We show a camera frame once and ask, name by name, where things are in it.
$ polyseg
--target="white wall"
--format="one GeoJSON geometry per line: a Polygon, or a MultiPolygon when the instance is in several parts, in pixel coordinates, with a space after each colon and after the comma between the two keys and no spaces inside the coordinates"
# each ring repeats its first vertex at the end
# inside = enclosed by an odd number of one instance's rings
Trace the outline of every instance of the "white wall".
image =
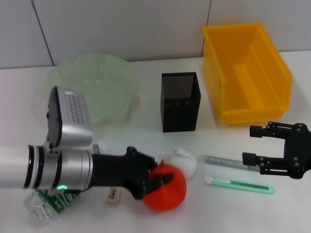
{"type": "Polygon", "coordinates": [[[35,0],[54,62],[88,52],[123,59],[201,56],[209,0],[35,0]]]}
{"type": "MultiPolygon", "coordinates": [[[[210,0],[35,0],[52,58],[197,57],[210,0]]],[[[311,50],[311,0],[212,0],[208,25],[262,22],[280,51],[311,50]]],[[[0,68],[52,65],[31,0],[0,1],[0,68]]]]}
{"type": "Polygon", "coordinates": [[[1,0],[0,68],[51,65],[30,0],[1,0]]]}
{"type": "Polygon", "coordinates": [[[311,0],[212,0],[208,25],[262,22],[279,51],[311,50],[311,0]]]}

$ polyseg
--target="storage bin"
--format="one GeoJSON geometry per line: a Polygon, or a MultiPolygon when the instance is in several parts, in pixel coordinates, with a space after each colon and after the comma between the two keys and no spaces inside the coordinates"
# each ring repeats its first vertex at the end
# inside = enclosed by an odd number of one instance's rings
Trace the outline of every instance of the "storage bin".
{"type": "Polygon", "coordinates": [[[207,26],[203,72],[227,124],[268,121],[289,108],[292,75],[261,23],[207,26]]]}

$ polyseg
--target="white ball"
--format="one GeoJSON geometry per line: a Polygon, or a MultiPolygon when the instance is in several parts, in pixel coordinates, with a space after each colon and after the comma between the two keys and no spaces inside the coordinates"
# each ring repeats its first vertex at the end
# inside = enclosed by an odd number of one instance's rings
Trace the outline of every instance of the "white ball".
{"type": "Polygon", "coordinates": [[[188,151],[181,148],[174,148],[172,154],[165,161],[180,169],[186,179],[189,179],[196,170],[196,159],[188,151]]]}

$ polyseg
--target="clear plastic piece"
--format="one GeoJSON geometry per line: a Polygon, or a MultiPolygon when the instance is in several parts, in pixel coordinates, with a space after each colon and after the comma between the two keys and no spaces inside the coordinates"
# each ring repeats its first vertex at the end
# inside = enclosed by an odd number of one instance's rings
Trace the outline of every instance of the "clear plastic piece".
{"type": "Polygon", "coordinates": [[[57,219],[58,213],[34,191],[24,201],[36,225],[48,225],[57,219]]]}

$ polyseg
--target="green led light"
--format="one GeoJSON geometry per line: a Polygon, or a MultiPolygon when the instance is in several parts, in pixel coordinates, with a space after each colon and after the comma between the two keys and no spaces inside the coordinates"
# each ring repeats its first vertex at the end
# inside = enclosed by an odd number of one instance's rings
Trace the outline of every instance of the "green led light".
{"type": "Polygon", "coordinates": [[[57,190],[68,189],[66,185],[60,185],[56,188],[57,190]]]}

